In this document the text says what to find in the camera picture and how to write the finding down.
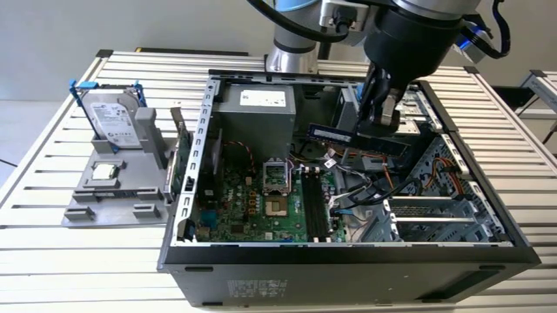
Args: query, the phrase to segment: white wall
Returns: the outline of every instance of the white wall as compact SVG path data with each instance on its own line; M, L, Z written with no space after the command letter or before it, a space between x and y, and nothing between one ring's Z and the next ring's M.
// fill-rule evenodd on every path
M480 11L492 26L492 0ZM478 69L490 83L514 84L532 68L557 70L556 0L508 0L513 50ZM0 0L0 99L60 100L100 48L138 46L246 51L263 55L273 25L245 0ZM334 47L334 59L364 60ZM445 65L469 65L452 53Z
M62 100L102 48L263 55L273 29L245 0L0 0L0 99Z

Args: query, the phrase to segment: green circuit board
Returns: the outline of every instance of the green circuit board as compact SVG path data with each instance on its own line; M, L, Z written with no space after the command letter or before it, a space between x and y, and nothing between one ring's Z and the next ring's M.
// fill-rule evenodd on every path
M303 212L303 191L299 173L291 177L291 192L286 198L286 212L279 214L267 207L267 202L278 196L262 194L263 177L257 175L251 184L246 184L246 171L237 169L225 170L223 199L217 208L217 223L213 229L201 228L198 240L211 242L266 241L306 243L306 215ZM321 176L323 187L323 202L326 196L334 190L334 178L332 172ZM342 224L332 233L333 242L345 242Z

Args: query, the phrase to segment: case label sticker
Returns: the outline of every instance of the case label sticker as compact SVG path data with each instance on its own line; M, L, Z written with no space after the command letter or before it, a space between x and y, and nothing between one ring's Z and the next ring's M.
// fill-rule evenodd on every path
M120 148L140 146L128 110L118 103L91 104L106 139Z
M229 293L234 298L283 297L289 280L229 280Z
M243 90L241 106L277 106L285 108L286 93L283 91Z

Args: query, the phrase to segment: ram slot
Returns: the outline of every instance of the ram slot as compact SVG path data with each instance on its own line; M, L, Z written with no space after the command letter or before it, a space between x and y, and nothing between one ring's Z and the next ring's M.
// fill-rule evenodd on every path
M311 241L326 241L329 227L321 192L319 174L314 171L302 173L303 210L306 212L307 237Z

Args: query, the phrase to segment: aluminum profile table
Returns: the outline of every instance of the aluminum profile table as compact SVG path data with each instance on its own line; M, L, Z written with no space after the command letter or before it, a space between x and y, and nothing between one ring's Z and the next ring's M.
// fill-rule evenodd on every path
M549 108L557 112L557 72L532 70L521 87L529 87Z
M194 129L210 68L263 70L263 58L115 52L111 57L95 58L82 80L124 84L140 80L149 105L157 108L157 126L165 136L175 136L169 109L182 107L187 127ZM319 71L364 77L366 65L322 61ZM478 74L461 67L441 67L425 79L543 264L454 306L261 310L557 312L557 161ZM165 225L60 227L64 207L92 152L92 134L83 110L68 97L0 190L0 225L6 226L0 229L0 311L195 310L171 276L157 273Z

